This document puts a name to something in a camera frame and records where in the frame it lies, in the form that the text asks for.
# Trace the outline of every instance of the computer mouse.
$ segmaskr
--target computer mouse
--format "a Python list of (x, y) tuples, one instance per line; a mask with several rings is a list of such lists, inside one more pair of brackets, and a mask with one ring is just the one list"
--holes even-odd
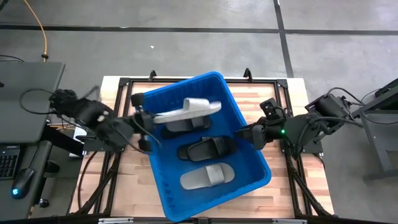
[(28, 194), (34, 173), (35, 171), (31, 168), (21, 169), (18, 172), (12, 183), (11, 197), (14, 199), (22, 199)]

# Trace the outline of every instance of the blue plastic basket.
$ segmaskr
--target blue plastic basket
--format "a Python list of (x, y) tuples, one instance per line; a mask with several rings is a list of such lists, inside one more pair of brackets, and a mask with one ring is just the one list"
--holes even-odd
[[(235, 139), (238, 150), (221, 159), (190, 162), (181, 161), (177, 157), (177, 149), (183, 144), (199, 141), (202, 136), (227, 135), (233, 138), (234, 131), (246, 125), (220, 73), (209, 72), (149, 91), (144, 96), (144, 109), (152, 113), (180, 109), (186, 97), (207, 98), (210, 102), (221, 102), (221, 110), (210, 115), (213, 122), (211, 128), (165, 140), (160, 136), (160, 130), (163, 128), (161, 125), (157, 127), (154, 136), (162, 143), (162, 148), (150, 139), (152, 144), (150, 164), (165, 216), (169, 220), (182, 221), (269, 183), (271, 170), (261, 152), (241, 139)], [(217, 162), (227, 163), (234, 169), (235, 178), (232, 182), (197, 190), (182, 189), (181, 175)]]

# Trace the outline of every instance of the keyboard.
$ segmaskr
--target keyboard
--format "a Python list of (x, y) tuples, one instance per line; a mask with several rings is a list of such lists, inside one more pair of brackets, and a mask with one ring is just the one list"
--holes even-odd
[(19, 146), (0, 146), (0, 180), (12, 180), (17, 173)]

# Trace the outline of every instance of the gray concrete floor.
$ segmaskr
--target gray concrete floor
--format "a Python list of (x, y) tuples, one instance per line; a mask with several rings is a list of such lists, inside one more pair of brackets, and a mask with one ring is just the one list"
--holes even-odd
[[(47, 25), (278, 28), (272, 0), (30, 2)], [(279, 2), (286, 29), (398, 29), (395, 0)], [(0, 23), (36, 25), (20, 0), (10, 1), (0, 12)], [(279, 34), (48, 31), (47, 37), (50, 61), (67, 65), (60, 87), (78, 94), (100, 85), (105, 75), (146, 76), (153, 69), (160, 76), (193, 76), (216, 70), (238, 77), (249, 67), (255, 77), (287, 76)], [(287, 35), (287, 45), (294, 76), (305, 79), (310, 100), (333, 86), (362, 97), (398, 77), (396, 35)], [(0, 54), (39, 61), (42, 49), (39, 31), (0, 30)], [(398, 179), (362, 181), (364, 174), (379, 170), (364, 131), (346, 125), (322, 144), (336, 214), (397, 222)], [(61, 192), (72, 192), (72, 180), (53, 185)], [(69, 199), (67, 194), (54, 192), (51, 197), (56, 201)], [(53, 214), (61, 215), (67, 206)]]

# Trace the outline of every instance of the wooden tabletop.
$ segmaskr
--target wooden tabletop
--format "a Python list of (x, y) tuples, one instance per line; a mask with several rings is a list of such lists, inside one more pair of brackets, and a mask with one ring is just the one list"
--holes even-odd
[[(101, 99), (102, 102), (110, 108), (114, 108), (119, 78), (120, 77), (104, 77), (103, 79)], [(308, 99), (304, 80), (302, 78), (288, 78), (287, 82), (294, 115), (306, 113), (307, 111), (304, 106), (308, 104)], [(134, 82), (132, 94), (147, 92), (168, 84), (169, 83)], [(270, 84), (230, 83), (228, 86), (248, 124), (256, 122), (264, 115), (259, 107), (259, 103), (275, 97), (274, 86)], [(122, 99), (124, 99), (125, 96), (126, 90), (123, 91)], [(282, 102), (285, 103), (282, 92), (281, 96)], [(122, 100), (120, 108), (123, 108), (123, 102), (124, 100)], [(130, 106), (129, 114), (133, 114), (133, 112), (134, 108)], [(136, 142), (136, 140), (138, 140), (138, 138), (133, 138), (132, 141)], [(267, 144), (262, 150), (262, 154), (272, 172), (272, 178), (269, 184), (204, 211), (197, 216), (211, 218), (294, 217), (285, 158), (280, 152), (278, 141)], [(88, 156), (84, 158), (81, 169), (83, 169), (86, 164), (87, 158)], [(83, 203), (88, 200), (98, 185), (103, 158), (103, 152), (97, 153), (87, 168), (87, 172), (83, 179), (83, 185), (81, 186), (81, 200)], [(308, 188), (324, 208), (328, 212), (333, 213), (328, 183), (322, 163), (311, 154), (303, 154), (302, 159)], [(296, 186), (298, 189), (300, 208), (304, 212), (302, 193), (297, 184)], [(108, 187), (109, 184), (104, 191), (101, 211), (106, 204)], [(70, 209), (71, 212), (78, 209), (76, 191), (77, 190), (75, 190)], [(147, 155), (136, 152), (130, 147), (126, 148), (125, 152), (122, 154), (114, 193), (112, 216), (165, 217), (150, 167), (149, 158)]]

